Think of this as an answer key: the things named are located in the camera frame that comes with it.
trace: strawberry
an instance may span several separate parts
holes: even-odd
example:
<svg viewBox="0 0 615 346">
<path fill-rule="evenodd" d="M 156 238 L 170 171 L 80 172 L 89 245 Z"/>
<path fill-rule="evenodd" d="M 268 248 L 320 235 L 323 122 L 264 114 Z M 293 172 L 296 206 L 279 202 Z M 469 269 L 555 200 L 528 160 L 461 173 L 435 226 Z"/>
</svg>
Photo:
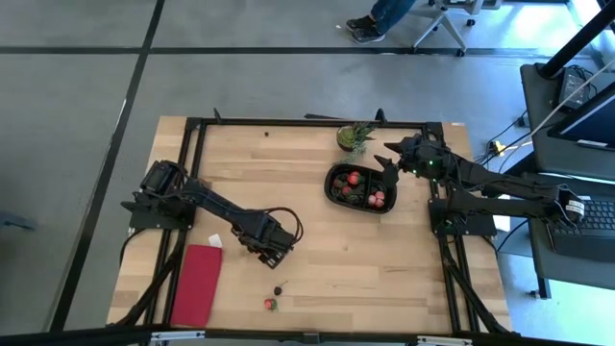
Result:
<svg viewBox="0 0 615 346">
<path fill-rule="evenodd" d="M 357 185 L 359 181 L 358 175 L 349 175 L 346 181 L 348 181 L 350 185 Z"/>
</svg>

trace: office chair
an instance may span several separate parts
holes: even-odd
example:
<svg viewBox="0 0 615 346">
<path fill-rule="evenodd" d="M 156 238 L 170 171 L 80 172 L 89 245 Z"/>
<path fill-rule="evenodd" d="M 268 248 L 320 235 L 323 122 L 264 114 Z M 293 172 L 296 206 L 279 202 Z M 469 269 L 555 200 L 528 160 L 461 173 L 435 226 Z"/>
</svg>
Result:
<svg viewBox="0 0 615 346">
<path fill-rule="evenodd" d="M 464 0 L 464 1 L 453 1 L 453 0 L 429 0 L 428 4 L 433 7 L 433 9 L 421 9 L 421 10 L 410 10 L 408 14 L 422 16 L 426 18 L 431 18 L 431 23 L 425 30 L 425 32 L 420 35 L 414 44 L 412 44 L 412 49 L 416 50 L 419 43 L 427 37 L 427 35 L 438 29 L 438 26 L 442 24 L 449 34 L 455 39 L 455 41 L 459 44 L 460 48 L 457 50 L 456 55 L 458 57 L 465 56 L 465 51 L 467 46 L 465 44 L 465 40 L 459 33 L 459 30 L 453 25 L 451 18 L 448 16 L 448 9 L 463 9 L 470 15 L 479 14 L 480 10 L 497 10 L 502 5 L 503 0 Z M 467 26 L 474 26 L 476 24 L 476 20 L 470 18 L 466 21 Z"/>
</svg>

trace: potted plant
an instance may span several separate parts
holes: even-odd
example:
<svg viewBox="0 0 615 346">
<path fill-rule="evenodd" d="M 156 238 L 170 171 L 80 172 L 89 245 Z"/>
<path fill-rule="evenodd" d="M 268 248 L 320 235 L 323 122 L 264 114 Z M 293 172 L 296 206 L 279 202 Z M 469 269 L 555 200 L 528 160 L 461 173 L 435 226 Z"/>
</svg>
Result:
<svg viewBox="0 0 615 346">
<path fill-rule="evenodd" d="M 371 134 L 376 128 L 367 122 L 358 122 L 352 126 L 343 126 L 337 130 L 337 145 L 349 154 L 339 163 L 350 163 L 365 153 L 365 141 L 371 140 Z"/>
</svg>

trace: red napkin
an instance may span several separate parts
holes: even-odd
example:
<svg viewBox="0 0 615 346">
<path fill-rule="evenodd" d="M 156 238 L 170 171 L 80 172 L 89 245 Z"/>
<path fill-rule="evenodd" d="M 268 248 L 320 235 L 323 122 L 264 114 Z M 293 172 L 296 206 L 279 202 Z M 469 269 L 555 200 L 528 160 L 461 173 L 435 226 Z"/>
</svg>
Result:
<svg viewBox="0 0 615 346">
<path fill-rule="evenodd" d="M 222 266 L 222 249 L 189 245 L 177 285 L 172 325 L 205 327 Z"/>
</svg>

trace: shoe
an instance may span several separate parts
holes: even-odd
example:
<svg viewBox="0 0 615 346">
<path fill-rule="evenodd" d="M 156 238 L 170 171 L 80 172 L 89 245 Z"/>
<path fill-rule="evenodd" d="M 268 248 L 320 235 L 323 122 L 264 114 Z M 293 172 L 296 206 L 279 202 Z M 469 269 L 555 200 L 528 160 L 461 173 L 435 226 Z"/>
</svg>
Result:
<svg viewBox="0 0 615 346">
<path fill-rule="evenodd" d="M 354 31 L 356 29 L 367 29 L 369 27 L 373 27 L 376 24 L 369 15 L 365 15 L 364 17 L 358 19 L 351 19 L 346 22 L 346 28 L 350 31 Z"/>
<path fill-rule="evenodd" d="M 385 34 L 381 34 L 376 30 L 376 27 L 367 29 L 356 29 L 353 31 L 353 39 L 358 44 L 369 42 L 380 42 L 384 39 Z"/>
</svg>

